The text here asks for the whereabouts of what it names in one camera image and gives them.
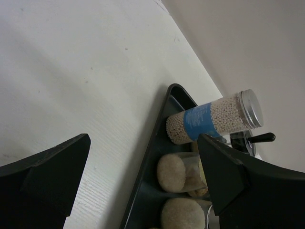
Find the yellow cap spice bottle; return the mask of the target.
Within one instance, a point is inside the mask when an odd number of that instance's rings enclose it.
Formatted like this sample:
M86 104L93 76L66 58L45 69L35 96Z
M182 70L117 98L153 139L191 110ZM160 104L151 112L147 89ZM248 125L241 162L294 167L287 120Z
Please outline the yellow cap spice bottle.
M195 198L208 195L203 166L196 152L163 155L158 161L156 175L166 192L188 193Z

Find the pink cap spice bottle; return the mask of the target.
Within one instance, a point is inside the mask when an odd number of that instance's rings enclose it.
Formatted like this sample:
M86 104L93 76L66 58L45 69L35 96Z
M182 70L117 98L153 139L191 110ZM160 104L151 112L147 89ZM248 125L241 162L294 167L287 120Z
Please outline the pink cap spice bottle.
M219 229L212 203L194 198L171 198L161 211L162 229Z

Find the tall blue label bottle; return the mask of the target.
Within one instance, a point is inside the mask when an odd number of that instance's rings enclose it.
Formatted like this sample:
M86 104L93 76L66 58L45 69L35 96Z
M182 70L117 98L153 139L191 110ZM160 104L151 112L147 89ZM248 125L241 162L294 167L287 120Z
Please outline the tall blue label bottle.
M200 134L220 137L263 125L259 101L248 89L169 116L166 131L174 144L182 145L196 141Z

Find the black rectangular plastic tray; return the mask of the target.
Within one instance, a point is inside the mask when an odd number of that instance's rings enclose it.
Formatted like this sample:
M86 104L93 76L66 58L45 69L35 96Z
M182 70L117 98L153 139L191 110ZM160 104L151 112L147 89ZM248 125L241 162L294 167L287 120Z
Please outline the black rectangular plastic tray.
M188 193L165 192L158 183L156 168L163 155L192 150L191 144L172 143L165 124L168 116L196 105L188 92L177 83L171 84L162 96L162 105L154 119L148 146L119 226L121 229L160 228L160 215L166 200L189 197Z

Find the black knob cap bottle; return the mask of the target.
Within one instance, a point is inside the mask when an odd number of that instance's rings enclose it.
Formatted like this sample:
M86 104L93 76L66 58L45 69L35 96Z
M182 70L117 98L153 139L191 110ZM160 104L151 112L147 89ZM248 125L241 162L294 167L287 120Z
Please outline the black knob cap bottle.
M256 143L273 142L275 139L275 134L271 132L253 136L252 132L248 130L230 134L229 145L240 152L255 157Z

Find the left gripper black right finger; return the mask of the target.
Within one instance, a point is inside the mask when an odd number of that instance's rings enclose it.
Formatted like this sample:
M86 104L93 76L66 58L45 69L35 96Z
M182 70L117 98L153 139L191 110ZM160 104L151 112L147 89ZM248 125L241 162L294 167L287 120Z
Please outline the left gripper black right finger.
M198 147L220 228L304 228L303 172L246 155L206 134Z

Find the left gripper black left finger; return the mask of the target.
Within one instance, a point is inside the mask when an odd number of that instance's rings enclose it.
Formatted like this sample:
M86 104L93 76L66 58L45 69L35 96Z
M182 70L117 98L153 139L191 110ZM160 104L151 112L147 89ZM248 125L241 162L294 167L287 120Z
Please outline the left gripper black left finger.
M80 134L0 168L2 229L62 229L71 215L91 140Z

